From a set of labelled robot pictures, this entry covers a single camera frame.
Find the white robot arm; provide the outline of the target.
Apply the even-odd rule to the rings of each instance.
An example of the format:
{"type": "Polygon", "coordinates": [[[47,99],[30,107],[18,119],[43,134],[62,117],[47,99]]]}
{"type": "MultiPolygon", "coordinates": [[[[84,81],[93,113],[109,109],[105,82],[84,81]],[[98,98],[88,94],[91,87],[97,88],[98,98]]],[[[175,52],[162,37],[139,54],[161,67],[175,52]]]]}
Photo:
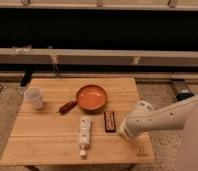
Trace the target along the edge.
{"type": "Polygon", "coordinates": [[[139,101],[118,131],[131,139],[143,132],[173,129],[183,130],[174,171],[198,171],[198,95],[158,110],[147,101],[139,101]]]}

